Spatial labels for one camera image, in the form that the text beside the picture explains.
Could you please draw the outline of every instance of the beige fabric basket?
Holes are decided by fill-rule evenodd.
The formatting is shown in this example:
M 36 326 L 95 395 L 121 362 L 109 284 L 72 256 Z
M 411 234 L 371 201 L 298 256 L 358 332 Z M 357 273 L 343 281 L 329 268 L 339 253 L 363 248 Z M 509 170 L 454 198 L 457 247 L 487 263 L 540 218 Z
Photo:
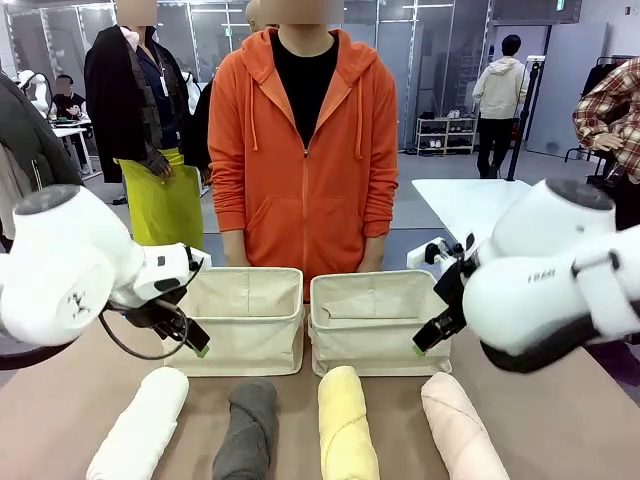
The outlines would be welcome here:
M 350 365 L 359 376 L 429 376 L 451 372 L 451 343 L 420 358 L 413 336 L 446 304 L 424 271 L 327 275 L 311 282 L 309 335 L 313 371 Z
M 211 337 L 202 359 L 182 348 L 165 360 L 190 377 L 290 375 L 303 352 L 302 272 L 214 268 L 201 272 L 179 303 Z M 175 348 L 165 340 L 165 352 Z

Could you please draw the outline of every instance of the brown table surface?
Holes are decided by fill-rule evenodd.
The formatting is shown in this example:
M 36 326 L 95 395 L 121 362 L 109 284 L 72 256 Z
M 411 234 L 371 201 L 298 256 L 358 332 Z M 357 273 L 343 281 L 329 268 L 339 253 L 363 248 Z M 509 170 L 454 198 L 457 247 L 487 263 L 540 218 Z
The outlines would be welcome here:
M 150 331 L 111 316 L 126 343 L 161 352 Z M 453 345 L 454 375 L 483 419 L 512 480 L 638 479 L 640 409 L 584 350 L 534 375 L 501 372 L 469 332 Z M 317 386 L 309 349 L 300 374 L 273 378 L 280 431 L 272 478 L 320 480 Z M 80 480 L 140 380 L 160 362 L 120 351 L 96 322 L 53 359 L 0 389 L 0 478 Z M 425 378 L 362 380 L 383 480 L 446 480 L 422 411 Z M 154 480 L 209 480 L 236 378 L 191 379 L 178 428 Z

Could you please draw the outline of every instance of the orange jacket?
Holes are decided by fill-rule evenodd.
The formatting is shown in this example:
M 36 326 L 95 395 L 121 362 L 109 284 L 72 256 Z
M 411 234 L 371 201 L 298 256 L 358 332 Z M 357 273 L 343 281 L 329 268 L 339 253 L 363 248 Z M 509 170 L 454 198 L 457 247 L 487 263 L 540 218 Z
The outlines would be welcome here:
M 375 50 L 337 34 L 338 64 L 307 150 L 268 31 L 224 59 L 211 96 L 220 231 L 245 231 L 251 265 L 298 268 L 307 282 L 358 268 L 366 237 L 389 232 L 397 188 L 393 78 Z

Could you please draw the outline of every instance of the shoe rack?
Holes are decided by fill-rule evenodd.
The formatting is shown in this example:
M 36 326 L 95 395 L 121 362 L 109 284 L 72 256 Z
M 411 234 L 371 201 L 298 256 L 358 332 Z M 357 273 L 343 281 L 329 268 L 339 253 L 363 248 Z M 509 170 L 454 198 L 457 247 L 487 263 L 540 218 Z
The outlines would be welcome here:
M 418 118 L 416 122 L 417 154 L 431 152 L 444 156 L 473 153 L 477 130 L 477 117 Z M 440 142 L 440 144 L 433 145 L 433 142 Z M 465 145 L 459 145 L 459 142 L 464 142 Z

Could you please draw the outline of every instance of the yellow skirt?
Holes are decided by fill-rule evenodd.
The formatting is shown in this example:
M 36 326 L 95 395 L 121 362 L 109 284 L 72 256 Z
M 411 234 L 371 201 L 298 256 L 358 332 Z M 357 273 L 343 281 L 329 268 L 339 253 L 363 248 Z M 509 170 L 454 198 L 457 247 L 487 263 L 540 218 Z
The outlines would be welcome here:
M 203 250 L 198 171 L 184 164 L 177 148 L 161 150 L 173 175 L 163 180 L 132 160 L 115 162 L 127 182 L 133 239 L 144 246 L 182 242 Z

